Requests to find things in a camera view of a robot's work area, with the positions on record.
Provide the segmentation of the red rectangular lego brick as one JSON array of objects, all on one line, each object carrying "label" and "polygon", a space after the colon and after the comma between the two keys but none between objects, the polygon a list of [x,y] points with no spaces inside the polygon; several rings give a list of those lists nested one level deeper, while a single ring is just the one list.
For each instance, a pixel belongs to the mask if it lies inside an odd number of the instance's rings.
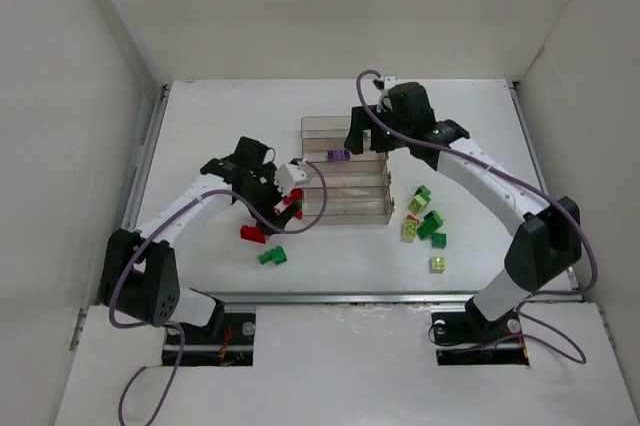
[{"label": "red rectangular lego brick", "polygon": [[254,226],[243,225],[240,228],[240,237],[245,241],[265,244],[267,242],[267,236],[261,231],[260,228]]}]

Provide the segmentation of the purple lego brick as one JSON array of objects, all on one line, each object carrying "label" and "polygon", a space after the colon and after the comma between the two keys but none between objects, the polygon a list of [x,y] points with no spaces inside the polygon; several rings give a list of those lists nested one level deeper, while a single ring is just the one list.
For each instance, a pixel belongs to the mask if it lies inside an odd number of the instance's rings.
[{"label": "purple lego brick", "polygon": [[345,149],[329,150],[327,152],[327,160],[330,162],[335,161],[349,161],[351,153]]}]

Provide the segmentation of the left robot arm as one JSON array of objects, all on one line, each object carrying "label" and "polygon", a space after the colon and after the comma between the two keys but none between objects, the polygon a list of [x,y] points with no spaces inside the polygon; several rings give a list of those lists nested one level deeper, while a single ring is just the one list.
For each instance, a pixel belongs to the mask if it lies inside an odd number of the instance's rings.
[{"label": "left robot arm", "polygon": [[223,303],[181,286],[177,259],[218,214],[236,202],[247,207],[258,230],[280,234],[299,207],[276,206],[310,181],[301,159],[280,166],[266,159],[265,144],[239,139],[235,150],[209,160],[194,182],[164,211],[132,230],[120,228],[108,239],[99,285],[100,302],[109,313],[132,318],[134,326],[192,326],[216,331]]}]

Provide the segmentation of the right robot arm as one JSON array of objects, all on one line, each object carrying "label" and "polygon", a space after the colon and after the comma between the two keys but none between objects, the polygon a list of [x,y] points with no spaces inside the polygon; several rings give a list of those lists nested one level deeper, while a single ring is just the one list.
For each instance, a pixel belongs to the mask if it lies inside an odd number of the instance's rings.
[{"label": "right robot arm", "polygon": [[375,85],[378,103],[351,110],[345,148],[354,155],[408,149],[475,197],[512,237],[502,270],[465,305],[470,327],[481,331],[501,320],[581,259],[580,211],[573,200],[549,198],[490,163],[465,128],[437,120],[419,83]]}]

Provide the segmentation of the red lego cluster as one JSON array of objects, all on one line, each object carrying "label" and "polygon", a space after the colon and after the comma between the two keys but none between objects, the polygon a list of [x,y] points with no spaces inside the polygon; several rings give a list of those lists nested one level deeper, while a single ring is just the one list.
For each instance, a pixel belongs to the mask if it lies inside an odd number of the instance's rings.
[{"label": "red lego cluster", "polygon": [[304,200],[304,190],[302,188],[295,188],[291,191],[291,193],[284,197],[275,207],[274,212],[279,215],[281,214],[287,207],[291,205],[296,205],[298,210],[294,214],[294,217],[298,220],[303,219],[302,212],[302,204]]}]

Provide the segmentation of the green stepped lego brick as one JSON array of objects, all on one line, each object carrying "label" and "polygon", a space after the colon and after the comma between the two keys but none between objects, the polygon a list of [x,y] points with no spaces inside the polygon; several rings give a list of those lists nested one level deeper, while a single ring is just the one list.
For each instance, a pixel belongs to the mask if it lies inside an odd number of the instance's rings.
[{"label": "green stepped lego brick", "polygon": [[261,254],[258,257],[258,261],[261,265],[267,263],[273,263],[274,265],[280,265],[288,261],[287,254],[282,246],[276,246],[275,248]]}]

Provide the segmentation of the clear bin first row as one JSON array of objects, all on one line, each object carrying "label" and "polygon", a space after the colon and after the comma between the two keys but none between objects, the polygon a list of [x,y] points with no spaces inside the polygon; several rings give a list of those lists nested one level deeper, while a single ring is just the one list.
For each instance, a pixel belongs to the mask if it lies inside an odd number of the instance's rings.
[{"label": "clear bin first row", "polygon": [[302,139],[345,139],[350,129],[349,116],[309,116],[301,119]]}]

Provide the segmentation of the green and lime brick top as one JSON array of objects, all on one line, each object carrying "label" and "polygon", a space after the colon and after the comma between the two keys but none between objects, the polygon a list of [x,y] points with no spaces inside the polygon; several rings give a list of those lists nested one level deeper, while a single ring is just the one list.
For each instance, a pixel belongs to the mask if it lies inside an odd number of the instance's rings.
[{"label": "green and lime brick top", "polygon": [[408,210],[412,214],[421,213],[431,202],[431,191],[424,185],[419,186],[412,197]]}]

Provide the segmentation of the dark green angled brick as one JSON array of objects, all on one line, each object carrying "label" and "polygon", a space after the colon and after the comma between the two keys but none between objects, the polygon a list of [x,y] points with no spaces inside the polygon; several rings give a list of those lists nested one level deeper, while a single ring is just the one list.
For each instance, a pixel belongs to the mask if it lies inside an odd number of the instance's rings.
[{"label": "dark green angled brick", "polygon": [[438,211],[432,210],[426,214],[423,221],[416,230],[416,235],[420,240],[433,235],[444,223],[444,219]]}]

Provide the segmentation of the lime square brick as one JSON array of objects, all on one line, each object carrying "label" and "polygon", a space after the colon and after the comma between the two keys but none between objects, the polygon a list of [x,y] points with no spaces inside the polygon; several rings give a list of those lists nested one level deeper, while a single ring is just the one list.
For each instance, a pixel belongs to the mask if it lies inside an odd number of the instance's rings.
[{"label": "lime square brick", "polygon": [[443,274],[446,271],[444,257],[434,256],[429,259],[429,271],[431,274]]}]

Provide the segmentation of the aluminium rail front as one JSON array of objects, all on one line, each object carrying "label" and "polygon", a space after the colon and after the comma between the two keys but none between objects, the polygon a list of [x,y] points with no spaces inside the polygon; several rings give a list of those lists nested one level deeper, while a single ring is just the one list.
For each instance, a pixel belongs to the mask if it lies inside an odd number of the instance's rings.
[{"label": "aluminium rail front", "polygon": [[405,292],[214,292],[229,304],[255,305],[371,305],[371,304],[464,304],[471,294]]}]

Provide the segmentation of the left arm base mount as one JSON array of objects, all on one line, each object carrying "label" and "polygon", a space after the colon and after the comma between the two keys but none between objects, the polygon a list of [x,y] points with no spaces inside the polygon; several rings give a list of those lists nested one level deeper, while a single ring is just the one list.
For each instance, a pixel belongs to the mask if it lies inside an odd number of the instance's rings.
[{"label": "left arm base mount", "polygon": [[185,367],[250,367],[254,359],[256,309],[227,310],[216,334],[183,324],[185,346],[180,361]]}]

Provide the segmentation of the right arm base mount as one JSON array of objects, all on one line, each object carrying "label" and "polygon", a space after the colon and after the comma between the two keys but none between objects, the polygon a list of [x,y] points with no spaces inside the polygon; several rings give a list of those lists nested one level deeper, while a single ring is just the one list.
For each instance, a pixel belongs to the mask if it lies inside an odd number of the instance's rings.
[{"label": "right arm base mount", "polygon": [[528,366],[522,326],[515,312],[476,327],[463,311],[434,311],[428,335],[439,366]]}]

